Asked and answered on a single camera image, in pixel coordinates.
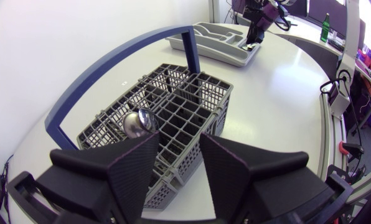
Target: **computer screen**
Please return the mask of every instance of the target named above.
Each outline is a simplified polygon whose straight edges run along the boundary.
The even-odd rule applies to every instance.
[[[308,21],[322,26],[329,13],[329,26],[336,30],[338,36],[345,39],[347,29],[347,8],[336,0],[310,0]],[[359,49],[364,45],[365,22],[360,19]]]
[[[308,0],[298,0],[292,6],[284,6],[292,16],[305,18],[308,16]]]

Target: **floor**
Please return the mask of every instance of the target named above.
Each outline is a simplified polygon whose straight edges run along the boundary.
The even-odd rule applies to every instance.
[[[364,149],[364,155],[361,158],[359,168],[361,168],[363,165],[366,166],[367,171],[365,173],[368,174],[371,172],[371,128],[370,127],[363,127],[363,129],[360,130],[361,133],[361,142],[362,142],[362,147]],[[354,136],[352,135],[352,132],[349,131],[349,134],[347,135],[347,142],[349,143],[359,143],[359,135],[356,133]],[[357,159],[354,159],[349,165],[349,167],[354,169],[358,163]]]

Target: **metal spoon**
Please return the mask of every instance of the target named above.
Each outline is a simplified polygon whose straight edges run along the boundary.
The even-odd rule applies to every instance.
[[[155,114],[147,108],[127,113],[123,117],[123,131],[129,138],[138,138],[156,130]]]

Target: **white wall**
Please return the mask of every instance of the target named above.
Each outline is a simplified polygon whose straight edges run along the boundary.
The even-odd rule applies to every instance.
[[[147,31],[198,21],[209,21],[208,1],[0,0],[0,172],[94,61]]]

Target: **monitor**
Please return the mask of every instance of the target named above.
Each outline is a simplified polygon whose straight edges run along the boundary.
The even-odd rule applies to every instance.
[[[326,14],[329,13],[329,26],[342,39],[346,37],[347,8],[336,0],[310,0],[308,21],[322,26]],[[359,49],[364,45],[365,22],[360,19]]]

